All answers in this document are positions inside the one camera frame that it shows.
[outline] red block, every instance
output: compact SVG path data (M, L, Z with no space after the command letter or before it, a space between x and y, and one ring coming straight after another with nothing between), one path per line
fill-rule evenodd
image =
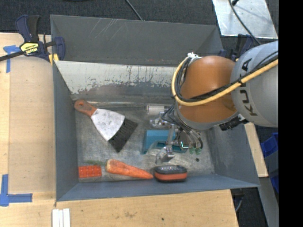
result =
M79 166L79 178L102 176L101 166Z

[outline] black bristles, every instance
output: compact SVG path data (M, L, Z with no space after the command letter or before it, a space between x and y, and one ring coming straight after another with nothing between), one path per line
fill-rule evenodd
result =
M117 153L119 153L123 146L128 141L129 137L132 135L134 130L138 124L136 122L133 122L129 119L124 119L124 122L121 126L121 128L118 130L118 132L108 141L116 150Z

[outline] brush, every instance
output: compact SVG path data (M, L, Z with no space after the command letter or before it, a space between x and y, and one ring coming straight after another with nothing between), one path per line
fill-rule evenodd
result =
M137 123L117 112L95 108L84 99L75 102L74 108L93 121L101 136L120 152L137 127Z

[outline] red brush handle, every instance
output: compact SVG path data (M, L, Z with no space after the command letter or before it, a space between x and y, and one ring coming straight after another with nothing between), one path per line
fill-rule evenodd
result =
M94 112L97 110L93 105L86 102L84 99L79 99L75 102L74 108L83 113L86 114L88 117L91 117Z

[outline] bin floor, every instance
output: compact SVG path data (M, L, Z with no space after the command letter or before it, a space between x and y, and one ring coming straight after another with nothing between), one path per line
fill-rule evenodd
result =
M78 147L78 166L87 166L98 164L102 167L102 177L81 178L80 182L102 182L102 181L121 181L121 180L137 180L127 176L109 174L105 171L106 160L113 158L123 161L129 165L147 170L152 173L155 166L156 155L160 151L158 148L150 148L146 154L141 154L144 135L146 130L156 130L151 124L150 119L157 116L147 114L145 107L114 107L105 108L115 110L125 115L131 121L137 122L138 126L134 133L124 145L122 150L117 153L115 149L106 142L98 133L91 119L76 111L76 129L77 129L77 147ZM206 133L202 132L203 149L201 154L190 154L189 150L185 153L175 153L175 157L168 163L161 165L181 165L187 169L190 175L208 175L214 173L214 165L212 163L209 146L206 140Z

